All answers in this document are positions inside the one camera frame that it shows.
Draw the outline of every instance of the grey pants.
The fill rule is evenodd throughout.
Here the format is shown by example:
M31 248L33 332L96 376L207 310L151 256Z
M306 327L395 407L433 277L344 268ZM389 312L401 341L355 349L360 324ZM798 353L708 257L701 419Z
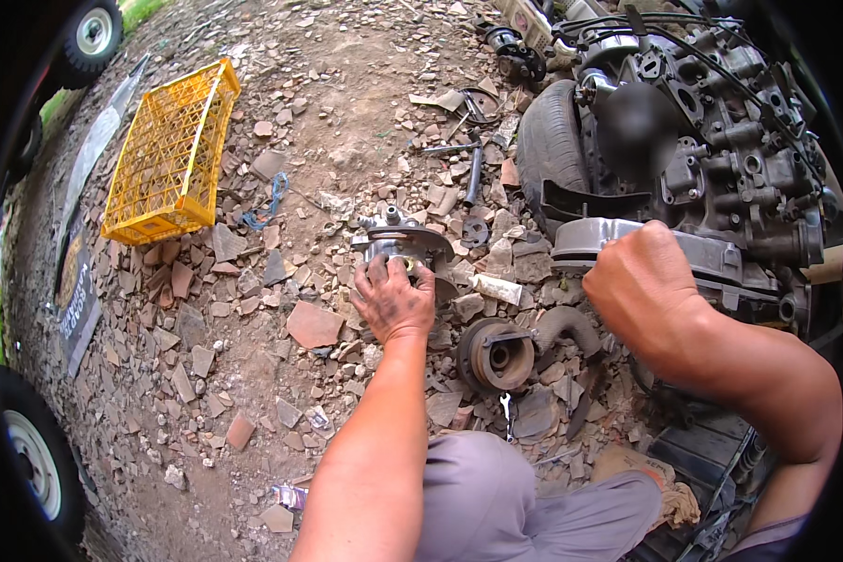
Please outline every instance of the grey pants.
M658 485L636 470L535 499L534 469L512 445L493 433L452 433L428 444L415 560L615 562L661 506Z

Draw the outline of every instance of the wheel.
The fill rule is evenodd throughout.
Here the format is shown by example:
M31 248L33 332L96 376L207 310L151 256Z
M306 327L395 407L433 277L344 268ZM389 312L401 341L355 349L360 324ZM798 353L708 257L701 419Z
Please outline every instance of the wheel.
M551 84L534 99L518 126L518 179L531 215L550 240L562 221L549 219L540 208L543 181L572 192L589 192L587 168L574 118L573 80Z
M9 185L17 184L22 178L28 175L34 165L34 157L40 150L40 143L43 141L44 124L40 120L40 113L34 111L29 123L29 134L20 139L16 147L16 155L12 158L10 169L7 173L6 182Z
M0 398L10 441L46 520L70 544L78 544L84 490L66 435L44 399L14 370L0 369Z
M56 81L69 90L93 84L122 40L122 13L114 0L90 0L80 14L50 68Z

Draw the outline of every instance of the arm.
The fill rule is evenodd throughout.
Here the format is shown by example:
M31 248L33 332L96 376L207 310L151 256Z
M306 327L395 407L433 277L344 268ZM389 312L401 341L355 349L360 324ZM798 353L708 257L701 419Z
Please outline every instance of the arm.
M422 532L428 450L424 361L434 324L434 274L382 254L356 268L350 300L384 358L313 478L291 560L411 560Z
M820 355L790 333L713 309L659 221L607 243L584 290L656 376L736 411L780 455L750 530L812 509L843 430L840 382Z

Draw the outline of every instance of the metal bracket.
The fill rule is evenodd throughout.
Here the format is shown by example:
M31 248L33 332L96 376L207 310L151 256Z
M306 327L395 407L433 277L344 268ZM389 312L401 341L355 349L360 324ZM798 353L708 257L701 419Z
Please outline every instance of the metal bracket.
M499 333L497 335L487 335L483 338L483 343L481 343L484 347L490 347L494 343L498 342L507 342L509 340L520 340L521 338L528 337L534 339L534 336L537 335L537 330L531 330L530 332L518 332L518 333Z

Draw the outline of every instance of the car engine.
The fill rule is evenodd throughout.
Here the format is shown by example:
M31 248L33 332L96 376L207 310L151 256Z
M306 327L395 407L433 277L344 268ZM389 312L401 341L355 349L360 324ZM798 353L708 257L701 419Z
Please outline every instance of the car engine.
M688 35L673 35L669 23ZM733 18L629 11L560 22L553 36L580 53L574 101L595 196L589 209L571 214L660 219L680 233L732 244L742 253L732 285L779 296L779 320L805 328L809 287L798 268L822 261L825 211L835 212L836 198L806 123L814 109L789 65L769 65ZM632 83L658 88L677 119L671 163L645 181L620 179L625 174L599 150L599 109ZM550 186L544 189L548 199Z

